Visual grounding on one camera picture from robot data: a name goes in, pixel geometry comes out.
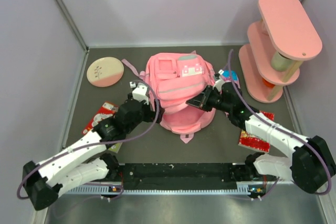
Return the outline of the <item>red thick paperback book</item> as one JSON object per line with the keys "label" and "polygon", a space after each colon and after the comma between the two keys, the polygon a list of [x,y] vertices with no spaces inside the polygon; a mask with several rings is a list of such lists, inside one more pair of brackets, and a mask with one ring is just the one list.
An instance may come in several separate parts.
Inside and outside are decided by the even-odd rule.
{"label": "red thick paperback book", "polygon": [[90,130],[97,126],[99,122],[113,116],[118,111],[118,108],[119,107],[113,103],[105,102],[82,130],[82,134],[87,134]]}

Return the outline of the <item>pink student backpack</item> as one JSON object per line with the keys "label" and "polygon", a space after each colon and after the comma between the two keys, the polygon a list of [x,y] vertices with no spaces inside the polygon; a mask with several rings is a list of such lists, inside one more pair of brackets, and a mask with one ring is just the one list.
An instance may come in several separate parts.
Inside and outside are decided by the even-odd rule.
{"label": "pink student backpack", "polygon": [[215,83],[213,66],[195,51],[158,53],[149,58],[141,72],[127,60],[122,62],[153,89],[151,101],[158,98],[165,110],[160,125],[178,134],[185,144],[213,120],[215,109],[205,112],[186,103]]}

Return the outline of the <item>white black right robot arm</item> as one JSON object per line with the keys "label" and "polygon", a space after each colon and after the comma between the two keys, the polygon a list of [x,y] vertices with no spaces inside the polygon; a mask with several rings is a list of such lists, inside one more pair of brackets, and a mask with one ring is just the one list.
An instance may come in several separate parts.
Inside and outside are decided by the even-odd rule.
{"label": "white black right robot arm", "polygon": [[326,195],[332,187],[335,161],[327,142],[319,137],[307,137],[294,133],[268,119],[258,109],[247,104],[241,90],[233,82],[224,83],[221,91],[207,86],[200,94],[187,100],[186,104],[209,112],[212,109],[228,114],[230,122],[265,140],[283,153],[282,157],[259,154],[245,166],[245,174],[252,180],[262,175],[272,175],[290,180],[309,194],[318,194],[326,184]]}

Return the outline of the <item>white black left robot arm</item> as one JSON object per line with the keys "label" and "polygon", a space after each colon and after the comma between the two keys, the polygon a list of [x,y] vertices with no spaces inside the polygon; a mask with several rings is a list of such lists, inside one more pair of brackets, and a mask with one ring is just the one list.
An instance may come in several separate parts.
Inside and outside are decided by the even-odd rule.
{"label": "white black left robot arm", "polygon": [[26,163],[17,198],[28,199],[40,211],[77,186],[97,179],[116,179],[118,161],[105,151],[114,144],[131,141],[128,135],[139,124],[160,123],[162,114],[160,101],[152,91],[140,94],[133,90],[113,116],[100,121],[78,141],[53,157]]}

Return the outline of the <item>pink cartoon pencil case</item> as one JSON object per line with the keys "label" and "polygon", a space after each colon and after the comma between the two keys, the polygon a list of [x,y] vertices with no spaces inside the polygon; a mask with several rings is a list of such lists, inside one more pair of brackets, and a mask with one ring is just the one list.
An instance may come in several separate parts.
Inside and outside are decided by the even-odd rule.
{"label": "pink cartoon pencil case", "polygon": [[229,70],[223,70],[223,69],[221,69],[218,73],[219,73],[221,79],[225,83],[227,83],[227,82],[233,82],[233,83],[235,83],[238,86],[238,88],[240,88],[239,78],[238,78],[238,76],[237,76],[237,74],[236,74],[235,71],[233,71],[233,70],[229,71]]}

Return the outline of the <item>green thin booklet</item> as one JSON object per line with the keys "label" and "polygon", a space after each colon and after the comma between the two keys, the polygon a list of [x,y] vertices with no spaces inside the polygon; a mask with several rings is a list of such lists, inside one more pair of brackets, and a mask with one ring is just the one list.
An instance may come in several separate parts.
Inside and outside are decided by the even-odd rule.
{"label": "green thin booklet", "polygon": [[118,153],[121,146],[122,146],[122,143],[116,143],[116,144],[113,144],[108,150],[113,153]]}

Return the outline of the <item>cream and pink plate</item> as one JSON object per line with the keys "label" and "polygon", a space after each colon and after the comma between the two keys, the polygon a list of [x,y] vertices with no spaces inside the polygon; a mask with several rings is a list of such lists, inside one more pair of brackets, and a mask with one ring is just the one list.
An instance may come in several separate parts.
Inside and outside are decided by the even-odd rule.
{"label": "cream and pink plate", "polygon": [[87,70],[87,80],[95,87],[109,87],[116,84],[123,76],[123,63],[114,57],[95,60]]}

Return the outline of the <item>red colourful picture book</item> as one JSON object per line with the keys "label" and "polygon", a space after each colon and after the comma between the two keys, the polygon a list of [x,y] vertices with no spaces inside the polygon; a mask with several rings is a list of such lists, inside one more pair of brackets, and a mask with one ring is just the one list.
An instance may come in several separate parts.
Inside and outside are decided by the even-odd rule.
{"label": "red colourful picture book", "polygon": [[269,153],[270,151],[269,143],[267,143],[266,141],[255,135],[247,133],[244,130],[242,130],[240,133],[238,146],[245,147],[250,150],[262,153]]}

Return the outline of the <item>orange bowl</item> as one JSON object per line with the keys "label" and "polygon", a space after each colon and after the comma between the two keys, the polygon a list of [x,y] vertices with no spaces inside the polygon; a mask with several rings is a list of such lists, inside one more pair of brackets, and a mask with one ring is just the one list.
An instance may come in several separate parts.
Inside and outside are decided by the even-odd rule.
{"label": "orange bowl", "polygon": [[268,82],[266,79],[262,78],[263,84],[268,88],[273,88],[275,85],[273,83]]}

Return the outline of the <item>pale green cup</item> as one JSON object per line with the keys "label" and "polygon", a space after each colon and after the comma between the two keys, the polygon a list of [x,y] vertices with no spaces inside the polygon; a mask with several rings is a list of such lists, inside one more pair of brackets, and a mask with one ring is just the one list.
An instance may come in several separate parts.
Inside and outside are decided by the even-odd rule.
{"label": "pale green cup", "polygon": [[271,59],[272,68],[279,72],[286,71],[290,67],[291,64],[292,64],[292,60],[283,56],[279,52],[275,52]]}

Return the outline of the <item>pink three-tier wooden shelf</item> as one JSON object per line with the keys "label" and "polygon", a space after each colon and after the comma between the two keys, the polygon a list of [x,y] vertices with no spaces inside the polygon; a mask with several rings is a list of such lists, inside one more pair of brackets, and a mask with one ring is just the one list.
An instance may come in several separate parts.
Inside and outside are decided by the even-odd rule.
{"label": "pink three-tier wooden shelf", "polygon": [[[298,79],[302,63],[321,52],[322,41],[299,0],[258,0],[258,8],[261,20],[249,25],[249,43],[238,56],[248,93],[259,102],[273,103]],[[272,68],[275,52],[292,60],[286,71]],[[268,88],[262,78],[275,86]]]}

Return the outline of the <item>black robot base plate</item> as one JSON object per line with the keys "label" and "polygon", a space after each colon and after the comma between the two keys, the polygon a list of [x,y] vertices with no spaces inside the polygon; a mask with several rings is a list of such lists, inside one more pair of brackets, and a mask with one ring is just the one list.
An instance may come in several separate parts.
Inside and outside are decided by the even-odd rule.
{"label": "black robot base plate", "polygon": [[235,189],[237,182],[274,182],[275,176],[259,175],[252,167],[233,163],[126,163],[96,182],[121,182],[126,190]]}

